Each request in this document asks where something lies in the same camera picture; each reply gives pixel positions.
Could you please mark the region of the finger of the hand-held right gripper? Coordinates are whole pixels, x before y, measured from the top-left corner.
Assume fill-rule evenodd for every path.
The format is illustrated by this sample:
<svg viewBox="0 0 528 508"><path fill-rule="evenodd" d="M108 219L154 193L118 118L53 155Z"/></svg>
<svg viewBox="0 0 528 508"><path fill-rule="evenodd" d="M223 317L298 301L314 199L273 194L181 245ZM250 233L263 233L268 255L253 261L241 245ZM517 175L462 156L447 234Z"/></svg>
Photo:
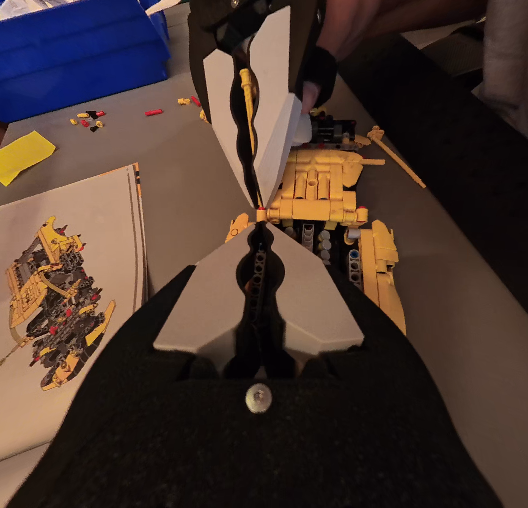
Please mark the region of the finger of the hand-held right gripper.
<svg viewBox="0 0 528 508"><path fill-rule="evenodd" d="M209 121L248 202L259 208L247 107L235 59L215 49L204 58L203 66Z"/></svg>
<svg viewBox="0 0 528 508"><path fill-rule="evenodd" d="M268 15L248 49L259 88L254 171L264 207L274 199L300 118L301 101L288 89L290 14L286 6Z"/></svg>

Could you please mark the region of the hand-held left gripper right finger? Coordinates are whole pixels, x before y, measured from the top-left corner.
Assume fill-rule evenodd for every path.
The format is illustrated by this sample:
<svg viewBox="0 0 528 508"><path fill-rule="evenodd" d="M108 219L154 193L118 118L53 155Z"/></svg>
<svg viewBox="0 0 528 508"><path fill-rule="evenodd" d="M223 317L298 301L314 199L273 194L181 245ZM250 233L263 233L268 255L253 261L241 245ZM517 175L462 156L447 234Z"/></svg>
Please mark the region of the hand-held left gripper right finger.
<svg viewBox="0 0 528 508"><path fill-rule="evenodd" d="M269 332L282 369L361 345L360 327L323 262L271 223L263 224Z"/></svg>

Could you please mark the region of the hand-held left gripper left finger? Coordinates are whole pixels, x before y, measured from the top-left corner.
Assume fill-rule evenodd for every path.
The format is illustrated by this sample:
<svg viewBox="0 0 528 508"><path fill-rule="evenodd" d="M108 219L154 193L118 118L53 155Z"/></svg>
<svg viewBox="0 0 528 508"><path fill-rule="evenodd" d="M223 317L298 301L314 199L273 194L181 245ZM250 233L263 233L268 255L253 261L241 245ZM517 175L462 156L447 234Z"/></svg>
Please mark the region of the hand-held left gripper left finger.
<svg viewBox="0 0 528 508"><path fill-rule="evenodd" d="M258 370L259 346L247 287L252 285L259 226L250 226L195 267L154 341L159 351L196 354L218 370Z"/></svg>

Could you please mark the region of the yellow brick link rod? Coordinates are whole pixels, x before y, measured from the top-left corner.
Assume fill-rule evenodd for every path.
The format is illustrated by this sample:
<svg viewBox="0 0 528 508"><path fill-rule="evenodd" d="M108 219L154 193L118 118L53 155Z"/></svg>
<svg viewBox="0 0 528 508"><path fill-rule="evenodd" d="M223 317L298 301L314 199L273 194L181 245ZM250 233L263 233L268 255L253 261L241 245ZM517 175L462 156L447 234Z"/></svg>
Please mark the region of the yellow brick link rod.
<svg viewBox="0 0 528 508"><path fill-rule="evenodd" d="M244 182L251 202L256 209L263 209L260 188L254 169L254 157L256 154L256 133L254 131L254 92L251 73L248 68L240 70L241 88L247 114L247 127L249 132L250 151L246 150L241 158L244 172Z"/></svg>

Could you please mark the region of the yellow toy brick model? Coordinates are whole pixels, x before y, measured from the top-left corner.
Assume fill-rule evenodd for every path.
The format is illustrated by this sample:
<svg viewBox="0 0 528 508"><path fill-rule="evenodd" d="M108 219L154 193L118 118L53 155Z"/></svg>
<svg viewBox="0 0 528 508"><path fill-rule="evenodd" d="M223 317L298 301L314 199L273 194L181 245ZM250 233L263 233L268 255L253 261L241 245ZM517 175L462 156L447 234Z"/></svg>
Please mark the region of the yellow toy brick model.
<svg viewBox="0 0 528 508"><path fill-rule="evenodd" d="M355 132L356 121L335 120L323 108L310 114L312 139L292 148L266 221L335 266L374 302L406 335L406 321L393 270L399 262L394 232L382 221L369 222L368 208L357 200L357 184L369 159L359 149L382 141L374 126L366 135Z"/></svg>

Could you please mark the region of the yellow flexible brick rod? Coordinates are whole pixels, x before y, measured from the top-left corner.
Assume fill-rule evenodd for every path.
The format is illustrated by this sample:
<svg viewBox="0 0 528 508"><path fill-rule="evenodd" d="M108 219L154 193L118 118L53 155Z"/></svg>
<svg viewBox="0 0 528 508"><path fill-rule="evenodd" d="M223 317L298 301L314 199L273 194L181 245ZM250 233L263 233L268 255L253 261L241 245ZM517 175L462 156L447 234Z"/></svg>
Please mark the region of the yellow flexible brick rod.
<svg viewBox="0 0 528 508"><path fill-rule="evenodd" d="M415 183L417 183L421 188L425 189L426 184L419 178L419 176L408 166L408 164L403 161L392 149L390 149L383 141L382 138L385 134L383 129L380 129L379 126L373 126L372 130L367 133L367 138L377 144L383 151L389 155L393 161L395 161L400 168L402 168L406 174L408 174Z"/></svg>

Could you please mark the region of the person's right hand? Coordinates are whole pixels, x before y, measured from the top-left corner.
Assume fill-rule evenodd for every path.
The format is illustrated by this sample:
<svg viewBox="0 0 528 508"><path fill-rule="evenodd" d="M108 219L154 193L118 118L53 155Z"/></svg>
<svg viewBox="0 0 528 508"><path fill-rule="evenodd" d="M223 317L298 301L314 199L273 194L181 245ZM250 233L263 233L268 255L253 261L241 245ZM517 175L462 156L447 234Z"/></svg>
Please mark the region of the person's right hand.
<svg viewBox="0 0 528 508"><path fill-rule="evenodd" d="M412 30L419 5L419 0L326 0L325 19L316 45L340 61L366 35Z"/></svg>

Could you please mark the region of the cluster of small brick pieces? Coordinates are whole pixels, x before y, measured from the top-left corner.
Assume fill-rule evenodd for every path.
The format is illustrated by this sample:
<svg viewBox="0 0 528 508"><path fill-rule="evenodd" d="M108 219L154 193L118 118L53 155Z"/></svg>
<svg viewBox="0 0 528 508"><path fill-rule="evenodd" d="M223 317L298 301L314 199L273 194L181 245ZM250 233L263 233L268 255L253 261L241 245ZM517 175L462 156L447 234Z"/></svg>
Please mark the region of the cluster of small brick pieces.
<svg viewBox="0 0 528 508"><path fill-rule="evenodd" d="M105 115L106 113L102 110L87 110L85 112L78 113L75 117L70 118L70 123L74 126L82 125L91 132L95 132L98 129L104 128L102 118Z"/></svg>

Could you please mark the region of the blue plastic bin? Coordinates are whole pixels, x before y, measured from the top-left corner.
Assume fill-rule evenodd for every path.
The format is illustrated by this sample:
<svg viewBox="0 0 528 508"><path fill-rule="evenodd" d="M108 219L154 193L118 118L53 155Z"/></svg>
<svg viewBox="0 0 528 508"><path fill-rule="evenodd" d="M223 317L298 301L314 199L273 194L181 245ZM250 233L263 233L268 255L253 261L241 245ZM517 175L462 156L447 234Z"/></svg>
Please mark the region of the blue plastic bin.
<svg viewBox="0 0 528 508"><path fill-rule="evenodd" d="M1 21L1 121L167 79L158 0L83 0Z"/></svg>

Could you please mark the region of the open instruction booklet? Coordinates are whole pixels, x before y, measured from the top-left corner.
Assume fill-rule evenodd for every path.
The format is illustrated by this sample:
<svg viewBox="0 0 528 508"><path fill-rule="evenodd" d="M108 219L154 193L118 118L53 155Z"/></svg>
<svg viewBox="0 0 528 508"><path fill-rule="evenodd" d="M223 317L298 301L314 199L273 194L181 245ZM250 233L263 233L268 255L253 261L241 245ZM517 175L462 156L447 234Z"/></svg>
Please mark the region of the open instruction booklet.
<svg viewBox="0 0 528 508"><path fill-rule="evenodd" d="M137 164L1 207L1 459L49 442L142 305Z"/></svg>

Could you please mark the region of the black perforated panel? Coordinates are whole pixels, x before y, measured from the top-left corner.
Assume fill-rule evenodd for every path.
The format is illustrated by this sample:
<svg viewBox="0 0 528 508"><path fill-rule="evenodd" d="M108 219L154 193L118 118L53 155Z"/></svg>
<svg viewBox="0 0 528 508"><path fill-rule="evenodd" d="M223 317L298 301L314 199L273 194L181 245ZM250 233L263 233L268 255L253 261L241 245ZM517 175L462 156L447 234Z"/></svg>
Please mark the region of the black perforated panel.
<svg viewBox="0 0 528 508"><path fill-rule="evenodd" d="M527 309L527 139L400 35L340 76Z"/></svg>

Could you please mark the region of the shiny grey cloth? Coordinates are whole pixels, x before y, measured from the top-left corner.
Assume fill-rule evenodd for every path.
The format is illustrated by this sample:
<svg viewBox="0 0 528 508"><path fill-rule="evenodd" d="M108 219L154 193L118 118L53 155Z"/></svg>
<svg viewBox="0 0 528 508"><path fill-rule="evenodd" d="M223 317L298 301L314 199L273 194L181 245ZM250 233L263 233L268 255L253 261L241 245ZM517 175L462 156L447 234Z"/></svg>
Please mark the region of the shiny grey cloth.
<svg viewBox="0 0 528 508"><path fill-rule="evenodd" d="M527 137L527 0L488 0L480 99Z"/></svg>

